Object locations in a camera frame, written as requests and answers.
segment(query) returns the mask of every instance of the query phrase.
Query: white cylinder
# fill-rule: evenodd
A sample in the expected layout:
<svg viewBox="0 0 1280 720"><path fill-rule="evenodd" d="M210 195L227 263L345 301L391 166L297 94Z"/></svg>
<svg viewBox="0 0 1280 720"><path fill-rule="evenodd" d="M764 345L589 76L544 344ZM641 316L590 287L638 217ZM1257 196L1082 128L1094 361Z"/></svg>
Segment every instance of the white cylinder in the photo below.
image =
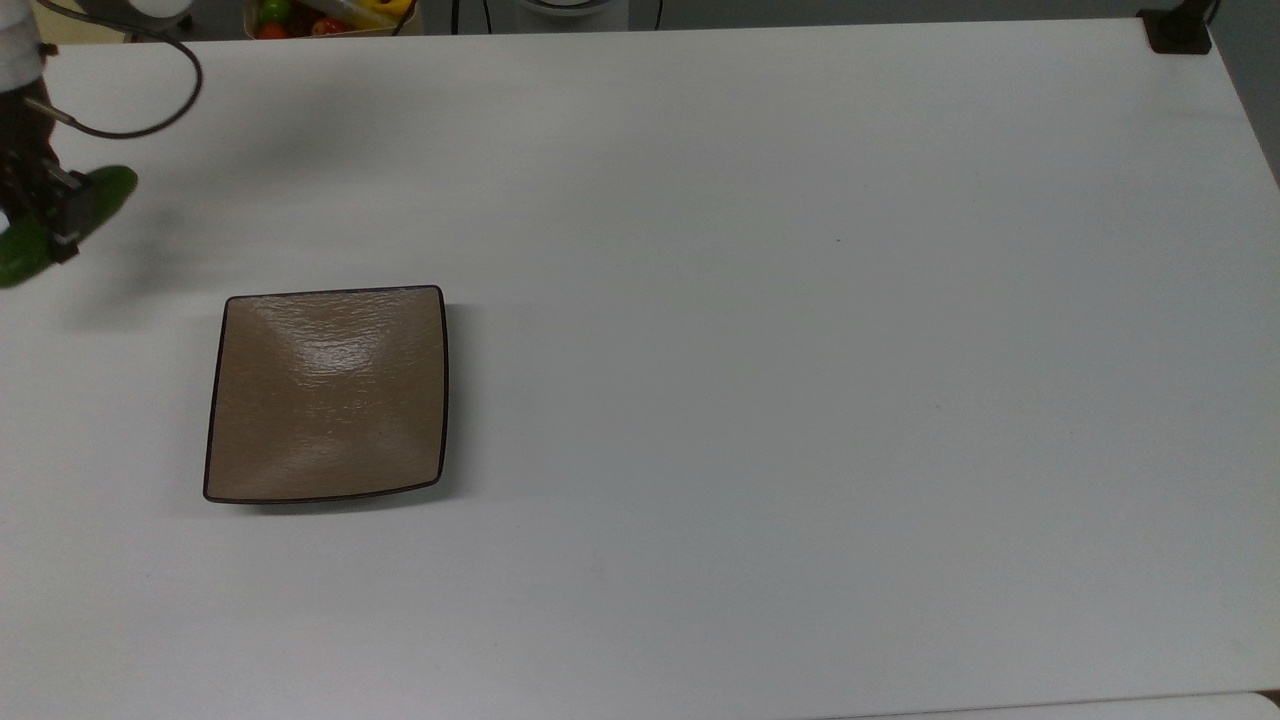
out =
<svg viewBox="0 0 1280 720"><path fill-rule="evenodd" d="M513 0L516 32L625 32L627 0Z"/></svg>
<svg viewBox="0 0 1280 720"><path fill-rule="evenodd" d="M36 82L44 70L31 5L27 0L0 0L0 92Z"/></svg>

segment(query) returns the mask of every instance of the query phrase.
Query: red tomato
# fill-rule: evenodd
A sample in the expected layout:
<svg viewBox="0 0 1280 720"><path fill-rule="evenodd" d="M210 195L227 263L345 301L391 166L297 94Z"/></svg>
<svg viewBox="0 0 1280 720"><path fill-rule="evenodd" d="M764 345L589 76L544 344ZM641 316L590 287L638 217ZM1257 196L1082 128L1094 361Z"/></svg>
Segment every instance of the red tomato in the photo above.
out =
<svg viewBox="0 0 1280 720"><path fill-rule="evenodd" d="M289 37L289 33L284 32L284 26L280 23L266 23L257 28L259 40L284 40L287 37Z"/></svg>
<svg viewBox="0 0 1280 720"><path fill-rule="evenodd" d="M339 32L347 32L347 23L338 18L320 18L316 24L311 26L311 35L337 35Z"/></svg>

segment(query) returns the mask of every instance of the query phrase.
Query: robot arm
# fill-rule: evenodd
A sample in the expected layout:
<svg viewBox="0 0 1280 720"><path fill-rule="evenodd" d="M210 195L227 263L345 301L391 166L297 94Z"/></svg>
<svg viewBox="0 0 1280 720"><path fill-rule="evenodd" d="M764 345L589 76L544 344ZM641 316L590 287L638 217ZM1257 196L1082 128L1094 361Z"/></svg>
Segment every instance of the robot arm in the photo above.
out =
<svg viewBox="0 0 1280 720"><path fill-rule="evenodd" d="M191 0L93 1L106 6L96 12L113 10L110 19L125 23L131 13L152 22L179 18L191 5ZM0 210L9 220L0 234L0 288L73 258L84 236L123 205L137 182L128 168L86 176L59 167L50 146L55 119L42 78L45 58L54 53L40 41L29 0L0 0Z"/></svg>

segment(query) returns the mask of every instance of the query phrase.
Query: brown plate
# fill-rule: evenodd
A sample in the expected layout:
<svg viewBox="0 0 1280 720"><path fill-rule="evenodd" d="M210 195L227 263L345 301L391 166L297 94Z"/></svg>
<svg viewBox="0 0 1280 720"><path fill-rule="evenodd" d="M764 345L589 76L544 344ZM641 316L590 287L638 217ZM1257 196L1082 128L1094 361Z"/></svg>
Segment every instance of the brown plate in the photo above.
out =
<svg viewBox="0 0 1280 720"><path fill-rule="evenodd" d="M232 297L205 498L308 502L433 484L447 416L440 288Z"/></svg>

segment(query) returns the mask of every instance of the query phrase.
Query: floor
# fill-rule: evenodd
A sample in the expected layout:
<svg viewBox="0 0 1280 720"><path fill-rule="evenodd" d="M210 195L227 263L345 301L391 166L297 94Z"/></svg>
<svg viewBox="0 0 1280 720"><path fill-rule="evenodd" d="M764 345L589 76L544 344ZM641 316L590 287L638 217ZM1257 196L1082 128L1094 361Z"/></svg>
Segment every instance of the floor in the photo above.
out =
<svg viewBox="0 0 1280 720"><path fill-rule="evenodd" d="M515 31L518 0L461 0L463 35ZM1175 0L628 0L631 29L1021 20L1133 17L1142 8L1171 8ZM428 35L449 32L451 0L420 0ZM244 38L239 0L196 0L189 40ZM1213 36L1226 60L1254 132L1280 178L1280 0L1222 0ZM73 42L74 40L55 40Z"/></svg>

